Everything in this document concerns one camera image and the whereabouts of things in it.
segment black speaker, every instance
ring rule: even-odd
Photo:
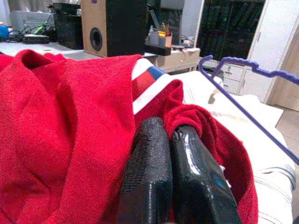
[[[144,54],[146,0],[83,0],[84,50],[102,57]]]

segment plastic hanger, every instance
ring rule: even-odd
[[[273,78],[273,77],[281,77],[284,78],[296,85],[299,85],[299,78],[295,77],[294,75],[282,71],[282,70],[276,70],[276,71],[266,71],[259,68],[259,64],[256,62],[252,62],[249,60],[236,58],[236,57],[224,57],[221,59],[220,63],[212,73],[212,75],[209,75],[206,73],[206,71],[203,69],[203,63],[209,60],[212,60],[213,56],[208,55],[204,58],[202,58],[199,61],[198,68],[199,71],[221,92],[226,96],[243,114],[245,114],[246,117],[248,117],[249,120],[251,120],[259,129],[261,129],[262,132],[264,132],[281,150],[283,150],[297,165],[299,165],[299,158],[287,147],[285,147],[280,141],[278,141],[271,133],[267,131],[266,128],[264,128],[248,111],[244,109],[228,92],[226,92],[222,86],[220,86],[218,83],[214,81],[214,77],[217,75],[217,73],[220,71],[221,67],[224,65],[224,63],[234,63],[234,64],[241,64],[245,66],[250,66],[252,68],[252,71],[254,73]]]

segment drawer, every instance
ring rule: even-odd
[[[204,66],[210,67],[210,68],[216,68],[219,62],[217,61],[206,61],[204,62]]]
[[[230,93],[237,94],[238,93],[238,87],[239,87],[240,82],[224,78],[223,80],[223,88]]]
[[[221,70],[224,72],[224,77],[235,81],[241,81],[244,68],[233,65],[224,64]]]

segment bookshelf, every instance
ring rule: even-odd
[[[247,58],[264,0],[206,0],[197,47],[200,56]]]

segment white desk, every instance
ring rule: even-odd
[[[0,51],[6,55],[15,56],[19,51],[25,49],[31,49],[41,54],[63,54],[64,57],[75,60],[99,58],[98,56],[88,54],[83,50],[69,49],[56,42],[48,44],[24,44],[22,42],[0,43]],[[194,70],[199,62],[199,52],[200,49],[189,49],[184,52],[173,50],[169,56],[160,56],[151,53],[144,53],[143,56],[163,71],[172,72],[183,69]]]

